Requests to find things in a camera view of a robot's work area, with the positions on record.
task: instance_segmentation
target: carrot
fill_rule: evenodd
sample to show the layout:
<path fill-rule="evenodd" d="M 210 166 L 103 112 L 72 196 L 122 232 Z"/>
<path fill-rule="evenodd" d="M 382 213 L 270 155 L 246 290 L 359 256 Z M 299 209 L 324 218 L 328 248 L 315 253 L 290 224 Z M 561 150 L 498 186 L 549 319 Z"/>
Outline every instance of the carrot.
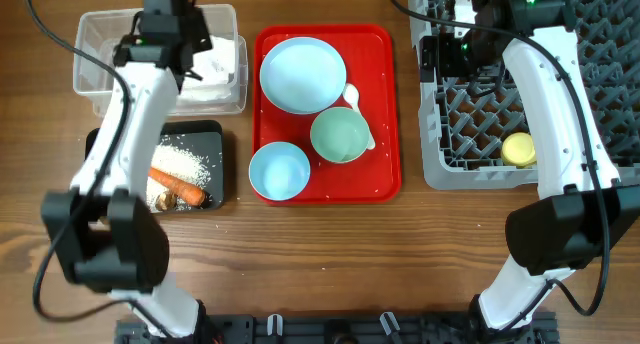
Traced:
<path fill-rule="evenodd" d="M 202 202 L 204 202 L 206 197 L 204 190 L 191 183 L 187 183 L 173 175 L 161 172 L 156 168 L 151 168 L 151 170 L 149 170 L 149 176 L 151 179 L 169 189 L 172 193 L 176 194 L 191 206 L 200 206 L 202 205 Z"/>

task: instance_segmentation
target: dish rack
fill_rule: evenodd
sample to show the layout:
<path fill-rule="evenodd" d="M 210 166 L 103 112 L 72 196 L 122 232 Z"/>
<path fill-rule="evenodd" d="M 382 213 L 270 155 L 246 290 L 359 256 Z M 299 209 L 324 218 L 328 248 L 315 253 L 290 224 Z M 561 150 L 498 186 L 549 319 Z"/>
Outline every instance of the dish rack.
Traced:
<path fill-rule="evenodd" d="M 602 141 L 623 185 L 640 184 L 640 0 L 572 0 L 578 16 L 579 59 Z M 446 0 L 409 0 L 409 8 L 452 18 Z M 440 28 L 410 18 L 411 42 L 421 64 L 421 39 Z M 421 69 L 420 137 L 427 183 L 441 190 L 500 189 L 536 183 L 536 167 L 506 166 L 502 141 L 528 132 L 513 81 L 472 100 L 458 78 L 437 79 Z M 478 90 L 493 87 L 480 83 Z"/>

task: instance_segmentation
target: green bowl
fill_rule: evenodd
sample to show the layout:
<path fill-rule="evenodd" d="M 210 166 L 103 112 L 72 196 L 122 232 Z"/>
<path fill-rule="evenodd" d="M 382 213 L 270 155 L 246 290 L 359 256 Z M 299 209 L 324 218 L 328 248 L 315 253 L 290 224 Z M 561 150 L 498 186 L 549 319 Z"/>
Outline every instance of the green bowl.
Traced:
<path fill-rule="evenodd" d="M 330 108 L 313 121 L 311 144 L 326 160 L 348 163 L 367 150 L 369 125 L 360 113 L 352 109 Z"/>

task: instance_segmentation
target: black tray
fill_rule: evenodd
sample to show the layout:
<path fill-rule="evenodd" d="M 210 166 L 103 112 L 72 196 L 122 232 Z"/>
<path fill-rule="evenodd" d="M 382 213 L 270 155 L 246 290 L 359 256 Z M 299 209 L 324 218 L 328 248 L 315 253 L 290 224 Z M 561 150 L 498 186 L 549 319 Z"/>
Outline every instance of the black tray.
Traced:
<path fill-rule="evenodd" d="M 89 154 L 93 143 L 98 137 L 98 129 L 87 135 L 85 157 Z M 194 155 L 209 158 L 203 164 L 211 173 L 211 180 L 202 188 L 207 193 L 207 199 L 201 207 L 187 207 L 177 211 L 169 210 L 164 213 L 183 213 L 194 210 L 211 210 L 219 208 L 224 202 L 224 146 L 222 127 L 214 120 L 184 121 L 166 123 L 162 128 L 158 143 L 170 144 L 178 149 L 187 150 Z"/>

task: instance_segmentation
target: yellow object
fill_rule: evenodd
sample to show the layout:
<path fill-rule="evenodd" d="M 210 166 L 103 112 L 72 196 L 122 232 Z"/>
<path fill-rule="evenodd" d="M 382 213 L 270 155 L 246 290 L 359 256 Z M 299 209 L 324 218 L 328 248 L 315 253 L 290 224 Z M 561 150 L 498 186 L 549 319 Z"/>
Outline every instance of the yellow object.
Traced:
<path fill-rule="evenodd" d="M 526 168 L 536 163 L 533 138 L 526 133 L 511 134 L 502 143 L 502 161 L 505 165 Z"/>

